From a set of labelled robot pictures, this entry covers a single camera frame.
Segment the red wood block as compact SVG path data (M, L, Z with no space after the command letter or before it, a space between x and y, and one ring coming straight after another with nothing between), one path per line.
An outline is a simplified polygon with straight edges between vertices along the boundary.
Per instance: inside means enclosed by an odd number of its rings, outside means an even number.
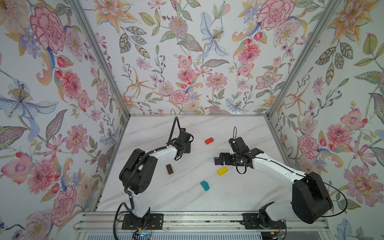
M213 141L214 141L213 138L209 138L209 139L205 140L205 143L206 143L206 145L209 145L209 144L211 144Z

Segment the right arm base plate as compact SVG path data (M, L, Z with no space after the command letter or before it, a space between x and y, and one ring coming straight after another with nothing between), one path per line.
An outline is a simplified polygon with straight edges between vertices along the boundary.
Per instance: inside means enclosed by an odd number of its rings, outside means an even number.
M284 220L272 221L265 214L244 213L242 214L240 224L245 226L246 230L285 230L286 222Z

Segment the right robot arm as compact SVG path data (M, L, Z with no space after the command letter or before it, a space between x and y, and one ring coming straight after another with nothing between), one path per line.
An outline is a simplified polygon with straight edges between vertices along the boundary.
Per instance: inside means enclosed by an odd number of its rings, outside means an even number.
M331 197L321 176L290 168L274 160L262 150L250 149L239 137L229 140L230 153L220 153L221 166L244 167L258 170L285 186L292 194L290 200L270 202L258 211L254 218L263 228L280 220L299 219L312 224L333 207Z

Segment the brown wood block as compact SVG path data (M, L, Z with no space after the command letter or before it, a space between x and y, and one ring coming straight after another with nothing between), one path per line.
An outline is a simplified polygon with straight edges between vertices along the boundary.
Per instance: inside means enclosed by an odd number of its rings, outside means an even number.
M172 175L174 173L174 170L171 166L171 164L166 165L166 169L169 175Z

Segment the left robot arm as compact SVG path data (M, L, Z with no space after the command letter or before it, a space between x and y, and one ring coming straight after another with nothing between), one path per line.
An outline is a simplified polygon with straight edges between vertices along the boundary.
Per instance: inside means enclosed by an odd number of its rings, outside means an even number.
M183 154L191 152L194 136L182 128L179 136L170 139L163 147L151 151L135 149L119 174L124 193L129 196L132 214L144 218L150 212L150 206L144 191L149 187L157 163L181 159Z

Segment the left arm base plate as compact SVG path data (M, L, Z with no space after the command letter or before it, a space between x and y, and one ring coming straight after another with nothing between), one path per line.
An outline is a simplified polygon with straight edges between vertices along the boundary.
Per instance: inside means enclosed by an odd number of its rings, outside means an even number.
M134 214L126 214L122 230L139 230L148 227L149 230L162 230L164 214L146 214L143 218L136 217Z

